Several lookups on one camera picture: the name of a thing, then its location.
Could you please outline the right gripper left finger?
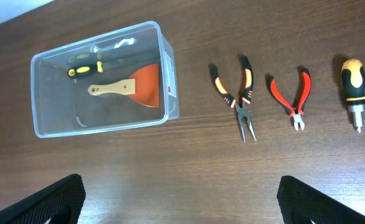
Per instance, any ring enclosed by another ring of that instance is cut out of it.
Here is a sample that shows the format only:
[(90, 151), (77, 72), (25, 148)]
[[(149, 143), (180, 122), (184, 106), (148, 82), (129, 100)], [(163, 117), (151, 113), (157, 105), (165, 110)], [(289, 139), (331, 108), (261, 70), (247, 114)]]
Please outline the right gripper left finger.
[(86, 192), (82, 177), (70, 174), (0, 211), (0, 224), (77, 224)]

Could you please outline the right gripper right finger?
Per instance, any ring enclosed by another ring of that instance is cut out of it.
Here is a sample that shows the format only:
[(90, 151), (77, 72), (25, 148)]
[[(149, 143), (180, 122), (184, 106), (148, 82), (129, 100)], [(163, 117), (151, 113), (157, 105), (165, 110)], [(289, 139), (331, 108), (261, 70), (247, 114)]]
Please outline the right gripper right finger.
[(280, 179), (277, 200), (287, 224), (365, 223), (365, 216), (293, 176)]

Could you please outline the file with black-yellow handle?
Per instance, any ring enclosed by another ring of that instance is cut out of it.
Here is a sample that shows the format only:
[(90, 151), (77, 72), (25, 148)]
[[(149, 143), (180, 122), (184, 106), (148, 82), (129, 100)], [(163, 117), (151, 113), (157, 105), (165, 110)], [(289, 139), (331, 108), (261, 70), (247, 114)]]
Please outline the file with black-yellow handle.
[(70, 67), (67, 70), (67, 76), (71, 79), (85, 78), (113, 68), (126, 67), (130, 65), (136, 65), (147, 60), (154, 60), (156, 58), (160, 58), (160, 53), (149, 50), (144, 53), (129, 55), (127, 57), (109, 57), (103, 59), (102, 56), (103, 55), (100, 54), (98, 57), (94, 53), (77, 55), (74, 58), (75, 62), (72, 63), (73, 67)]

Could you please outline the orange scraper wooden handle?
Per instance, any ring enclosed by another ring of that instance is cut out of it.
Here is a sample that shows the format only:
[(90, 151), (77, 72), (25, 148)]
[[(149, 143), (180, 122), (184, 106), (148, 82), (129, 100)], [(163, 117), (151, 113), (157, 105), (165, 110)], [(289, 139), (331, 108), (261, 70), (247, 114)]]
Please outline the orange scraper wooden handle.
[(134, 102), (150, 108), (159, 107), (159, 65), (153, 63), (144, 66), (129, 78), (106, 85), (90, 85), (89, 94), (100, 96), (105, 94), (127, 95)]

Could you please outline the clear plastic container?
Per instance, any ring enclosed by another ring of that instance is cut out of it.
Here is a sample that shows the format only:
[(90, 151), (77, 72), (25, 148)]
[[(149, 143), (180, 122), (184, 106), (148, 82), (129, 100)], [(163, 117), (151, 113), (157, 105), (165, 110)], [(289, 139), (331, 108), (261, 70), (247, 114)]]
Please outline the clear plastic container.
[[(80, 54), (102, 58), (157, 51), (160, 58), (71, 79), (67, 70)], [(89, 94), (90, 85), (127, 79), (138, 69), (159, 65), (159, 107), (140, 105), (127, 95)], [(154, 21), (114, 30), (33, 56), (31, 105), (34, 131), (40, 138), (76, 136), (163, 124), (179, 116), (174, 52)]]

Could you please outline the red-black cutting pliers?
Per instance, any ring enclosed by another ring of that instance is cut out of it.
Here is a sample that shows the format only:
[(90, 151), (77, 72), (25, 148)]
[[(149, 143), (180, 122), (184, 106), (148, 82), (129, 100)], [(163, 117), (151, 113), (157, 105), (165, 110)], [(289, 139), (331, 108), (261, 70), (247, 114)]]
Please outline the red-black cutting pliers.
[(302, 87), (300, 88), (301, 93), (296, 102), (292, 105), (289, 104), (289, 102), (278, 91), (275, 78), (272, 75), (269, 75), (267, 78), (267, 88), (272, 97), (283, 107), (286, 114), (292, 119), (295, 130), (303, 131), (305, 123), (302, 116), (305, 114), (305, 103), (311, 91), (311, 76), (309, 70), (305, 67), (300, 67), (299, 72), (302, 84)]

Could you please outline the orange-black needle-nose pliers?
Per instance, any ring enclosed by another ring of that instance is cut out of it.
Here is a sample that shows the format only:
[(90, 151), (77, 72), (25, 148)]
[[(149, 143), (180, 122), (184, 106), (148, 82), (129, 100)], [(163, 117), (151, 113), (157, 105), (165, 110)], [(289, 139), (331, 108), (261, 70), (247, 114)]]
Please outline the orange-black needle-nose pliers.
[(217, 66), (214, 64), (210, 64), (210, 72), (211, 72), (211, 79), (212, 82), (223, 98), (225, 103), (228, 105), (229, 108), (235, 109), (237, 113), (237, 121), (239, 122), (240, 132), (242, 134), (242, 139), (246, 142), (245, 137), (245, 124), (247, 124), (249, 131), (255, 141), (257, 141), (257, 137), (255, 135), (255, 130), (252, 122), (252, 117), (247, 109), (247, 105), (251, 104), (252, 102), (252, 95), (253, 95), (253, 87), (254, 87), (254, 73), (252, 70), (251, 63), (246, 55), (242, 56), (242, 65), (244, 69), (244, 88), (243, 88), (243, 95), (241, 97), (242, 102), (239, 103), (224, 87), (222, 84)]

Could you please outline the stubby black-yellow screwdriver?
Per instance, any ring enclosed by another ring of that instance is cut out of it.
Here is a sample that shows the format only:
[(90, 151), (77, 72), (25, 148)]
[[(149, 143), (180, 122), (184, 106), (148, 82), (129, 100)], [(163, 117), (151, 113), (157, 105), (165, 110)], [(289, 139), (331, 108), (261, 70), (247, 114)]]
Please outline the stubby black-yellow screwdriver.
[(365, 112), (365, 71), (360, 60), (350, 59), (343, 63), (341, 82), (348, 111), (353, 114), (353, 125), (356, 131), (361, 133)]

